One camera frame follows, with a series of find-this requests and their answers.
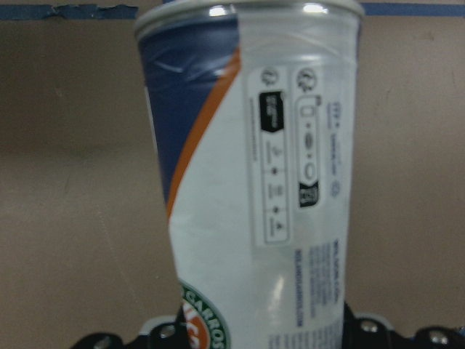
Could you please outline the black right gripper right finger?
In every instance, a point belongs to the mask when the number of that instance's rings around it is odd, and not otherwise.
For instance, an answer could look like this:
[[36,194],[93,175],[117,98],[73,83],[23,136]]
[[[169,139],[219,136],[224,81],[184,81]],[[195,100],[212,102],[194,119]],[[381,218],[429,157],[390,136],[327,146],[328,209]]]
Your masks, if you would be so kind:
[[383,317],[352,312],[344,305],[343,348],[463,348],[464,328],[424,326],[402,336]]

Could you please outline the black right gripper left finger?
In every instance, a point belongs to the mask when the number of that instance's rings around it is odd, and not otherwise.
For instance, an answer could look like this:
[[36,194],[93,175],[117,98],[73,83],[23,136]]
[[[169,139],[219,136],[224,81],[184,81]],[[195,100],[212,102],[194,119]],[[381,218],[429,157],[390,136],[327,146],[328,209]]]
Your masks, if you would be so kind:
[[71,348],[189,348],[185,316],[180,308],[175,315],[150,318],[128,342],[114,333],[94,332],[82,337]]

